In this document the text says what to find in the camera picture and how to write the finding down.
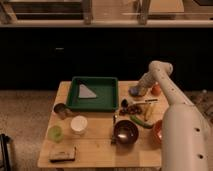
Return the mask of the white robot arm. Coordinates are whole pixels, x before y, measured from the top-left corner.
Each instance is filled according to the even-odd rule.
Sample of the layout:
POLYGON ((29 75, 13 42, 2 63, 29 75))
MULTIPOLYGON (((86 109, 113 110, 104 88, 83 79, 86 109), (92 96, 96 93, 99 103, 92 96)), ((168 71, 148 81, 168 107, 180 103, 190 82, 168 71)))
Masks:
POLYGON ((161 171, 209 171, 206 138, 208 122, 195 104, 170 79, 171 63, 152 61, 137 88, 158 82, 169 107, 162 119, 161 171))

